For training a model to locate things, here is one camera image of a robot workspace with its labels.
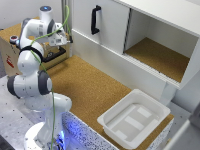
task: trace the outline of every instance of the black handle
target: black handle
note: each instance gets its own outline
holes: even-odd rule
[[[96,12],[101,10],[101,7],[96,5],[96,8],[92,10],[92,23],[91,23],[91,31],[92,35],[98,33],[100,30],[96,28]]]
[[[64,48],[62,48],[61,46],[59,46],[59,52],[53,54],[53,55],[50,56],[50,57],[44,58],[44,59],[43,59],[43,62],[44,62],[44,63],[47,63],[47,62],[49,62],[49,61],[51,61],[51,60],[53,60],[53,59],[55,59],[55,58],[57,58],[57,57],[63,55],[64,53],[66,53],[66,50],[65,50]]]

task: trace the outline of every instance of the white plastic tray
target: white plastic tray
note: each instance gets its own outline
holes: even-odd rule
[[[102,114],[98,122],[122,147],[136,149],[169,113],[169,108],[135,89]]]

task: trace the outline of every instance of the cabinet shelf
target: cabinet shelf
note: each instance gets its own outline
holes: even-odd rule
[[[149,38],[144,38],[125,53],[178,82],[181,82],[190,60]]]

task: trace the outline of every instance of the cork shelf surface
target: cork shelf surface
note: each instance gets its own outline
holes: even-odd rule
[[[51,68],[48,73],[53,81],[54,91],[71,98],[70,111],[122,150],[122,147],[104,133],[97,118],[130,93],[131,89],[77,56]],[[173,115],[170,114],[137,150],[148,148],[172,119]]]
[[[178,82],[181,82],[190,60],[149,38],[143,39],[125,53]]]

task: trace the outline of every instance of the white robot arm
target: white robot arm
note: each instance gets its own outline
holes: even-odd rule
[[[32,50],[37,58],[42,62],[44,50],[39,43],[49,42],[50,46],[61,46],[67,44],[68,41],[65,31],[61,28],[62,24],[54,22],[52,11],[51,7],[43,6],[40,8],[40,20],[25,19],[23,21],[19,38],[20,55],[17,64],[22,75],[10,77],[7,83],[8,91],[18,98],[24,98],[27,108],[34,111],[45,111],[45,123],[40,126],[36,125],[38,127],[37,131],[32,127],[27,132],[26,139],[28,140],[25,140],[25,150],[28,150],[30,147],[37,147],[37,150],[49,150],[49,145],[52,139],[51,135],[54,120],[51,93],[52,81],[45,71],[39,71],[40,63],[31,53]],[[32,40],[29,39],[29,36],[37,38],[56,30],[58,31],[51,36],[43,37],[31,44]],[[71,109],[72,102],[70,98],[56,93],[54,94],[54,100],[56,116],[54,149],[65,150],[66,142],[64,137],[61,136],[61,133],[63,133],[61,118],[63,112]],[[38,132],[36,136],[30,134],[33,130],[34,133]]]

